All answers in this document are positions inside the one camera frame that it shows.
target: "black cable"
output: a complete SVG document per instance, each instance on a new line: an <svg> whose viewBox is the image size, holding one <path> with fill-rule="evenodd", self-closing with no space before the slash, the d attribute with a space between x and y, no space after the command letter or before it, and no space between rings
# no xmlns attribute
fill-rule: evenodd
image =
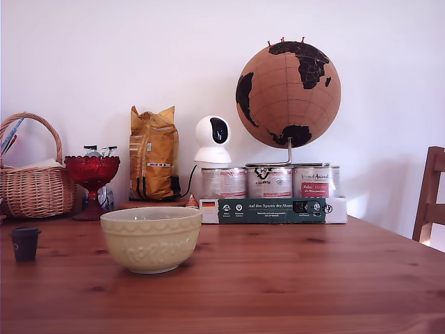
<svg viewBox="0 0 445 334"><path fill-rule="evenodd" d="M193 167L192 173L190 173L190 179L188 179L187 192L184 195L182 195L181 198L183 198L185 195L187 195L188 192L190 191L190 185L192 184L192 176L193 176L193 173L195 172L196 167L197 167L197 165L195 165L195 167Z"/></svg>

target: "tin can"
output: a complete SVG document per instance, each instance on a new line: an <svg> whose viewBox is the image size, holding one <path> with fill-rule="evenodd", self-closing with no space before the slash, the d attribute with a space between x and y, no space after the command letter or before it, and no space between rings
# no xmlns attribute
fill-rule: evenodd
<svg viewBox="0 0 445 334"><path fill-rule="evenodd" d="M202 198L245 198L245 168L202 168Z"/></svg>
<svg viewBox="0 0 445 334"><path fill-rule="evenodd" d="M292 167L248 167L249 198L292 198Z"/></svg>
<svg viewBox="0 0 445 334"><path fill-rule="evenodd" d="M301 198L339 197L340 167L294 168L293 195Z"/></svg>

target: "red glass bowl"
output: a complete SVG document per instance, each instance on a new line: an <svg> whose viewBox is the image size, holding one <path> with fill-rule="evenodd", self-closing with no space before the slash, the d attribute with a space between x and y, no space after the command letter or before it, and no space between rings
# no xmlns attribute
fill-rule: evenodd
<svg viewBox="0 0 445 334"><path fill-rule="evenodd" d="M109 183L118 172L119 157L65 157L70 177L88 190L85 209L73 217L76 221L98 221L103 214L97 191Z"/></svg>

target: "white camera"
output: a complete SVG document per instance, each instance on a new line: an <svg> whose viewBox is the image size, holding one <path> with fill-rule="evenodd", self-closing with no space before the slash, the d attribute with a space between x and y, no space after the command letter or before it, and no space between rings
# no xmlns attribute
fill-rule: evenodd
<svg viewBox="0 0 445 334"><path fill-rule="evenodd" d="M198 167L228 167L232 158L225 146L230 141L231 132L229 123L224 118L219 116L204 117L196 125L195 136L201 146L195 156Z"/></svg>

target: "wicker basket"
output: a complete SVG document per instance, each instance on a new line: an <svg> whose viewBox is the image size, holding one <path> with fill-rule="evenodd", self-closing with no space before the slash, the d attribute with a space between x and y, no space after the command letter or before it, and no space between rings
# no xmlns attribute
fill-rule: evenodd
<svg viewBox="0 0 445 334"><path fill-rule="evenodd" d="M56 141L58 163L62 163L62 143L56 130L40 116L16 113L1 123L0 142L6 128L20 118L42 123ZM6 168L0 159L1 211L7 217L44 218L64 214L74 204L74 182L65 167Z"/></svg>

